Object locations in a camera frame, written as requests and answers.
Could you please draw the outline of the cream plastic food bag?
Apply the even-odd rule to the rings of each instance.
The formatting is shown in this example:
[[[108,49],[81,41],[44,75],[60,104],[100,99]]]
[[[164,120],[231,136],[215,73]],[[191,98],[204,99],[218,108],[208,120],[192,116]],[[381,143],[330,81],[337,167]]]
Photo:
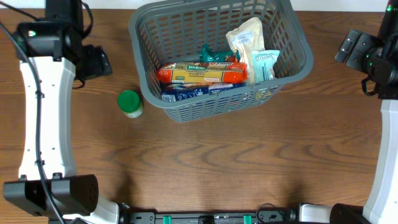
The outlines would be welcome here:
[[[255,83],[252,51],[265,50],[261,20],[258,17],[247,20],[229,31],[226,39],[231,51],[239,55],[239,61],[247,65],[248,83]]]

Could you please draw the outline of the green lid jar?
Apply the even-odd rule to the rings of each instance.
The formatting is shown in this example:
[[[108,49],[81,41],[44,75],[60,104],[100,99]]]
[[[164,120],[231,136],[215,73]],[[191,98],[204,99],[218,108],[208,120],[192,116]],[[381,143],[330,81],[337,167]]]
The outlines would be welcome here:
[[[138,118],[144,112],[139,95],[132,90],[126,90],[118,96],[118,106],[128,118]]]

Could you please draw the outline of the green Nescafe coffee bag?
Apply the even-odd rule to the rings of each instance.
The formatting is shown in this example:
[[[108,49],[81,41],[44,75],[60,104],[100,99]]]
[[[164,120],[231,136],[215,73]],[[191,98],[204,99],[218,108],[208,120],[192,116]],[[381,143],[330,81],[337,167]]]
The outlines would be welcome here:
[[[200,52],[200,62],[239,62],[240,56],[232,51],[213,52],[204,44]]]

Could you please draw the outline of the blue tissue pack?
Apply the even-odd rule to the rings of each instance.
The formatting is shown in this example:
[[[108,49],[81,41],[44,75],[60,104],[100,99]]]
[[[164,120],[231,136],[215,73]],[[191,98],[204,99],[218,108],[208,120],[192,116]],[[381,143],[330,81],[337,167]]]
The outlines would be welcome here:
[[[176,83],[163,87],[161,99],[165,102],[176,102],[202,96],[205,94],[216,94],[221,91],[246,86],[245,83]]]

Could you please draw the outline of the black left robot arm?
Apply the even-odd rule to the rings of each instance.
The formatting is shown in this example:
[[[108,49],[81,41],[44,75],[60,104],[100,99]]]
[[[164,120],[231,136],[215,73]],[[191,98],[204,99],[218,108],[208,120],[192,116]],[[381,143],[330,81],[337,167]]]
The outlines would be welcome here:
[[[75,80],[109,75],[101,47],[83,45],[91,26],[82,1],[47,1],[45,15],[8,33],[20,61],[25,88],[25,145],[18,179],[6,182],[4,198],[50,223],[119,223],[117,203],[99,193],[95,175],[78,175],[71,144]]]

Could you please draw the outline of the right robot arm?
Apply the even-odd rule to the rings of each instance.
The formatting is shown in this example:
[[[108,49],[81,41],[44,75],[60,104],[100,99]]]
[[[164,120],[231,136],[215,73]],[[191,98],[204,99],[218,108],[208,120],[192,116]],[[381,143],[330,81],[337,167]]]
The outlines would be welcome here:
[[[382,131],[376,173],[364,206],[301,204],[286,223],[397,223],[397,0],[389,0],[377,36],[350,30],[335,56],[366,74],[362,91],[381,101]]]

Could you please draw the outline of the light blue tissue packet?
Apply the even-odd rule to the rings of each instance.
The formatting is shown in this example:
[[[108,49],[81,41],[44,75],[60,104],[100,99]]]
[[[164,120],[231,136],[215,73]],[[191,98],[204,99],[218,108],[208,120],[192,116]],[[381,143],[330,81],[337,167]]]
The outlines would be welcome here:
[[[275,78],[274,65],[278,60],[279,54],[279,50],[252,51],[256,83],[273,80]]]

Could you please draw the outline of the San Remo spaghetti packet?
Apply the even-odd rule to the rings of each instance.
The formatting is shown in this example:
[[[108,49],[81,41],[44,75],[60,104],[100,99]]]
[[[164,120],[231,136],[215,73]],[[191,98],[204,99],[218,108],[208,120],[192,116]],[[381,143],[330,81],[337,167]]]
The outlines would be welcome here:
[[[240,62],[178,62],[159,68],[158,81],[167,83],[244,83],[247,65]]]

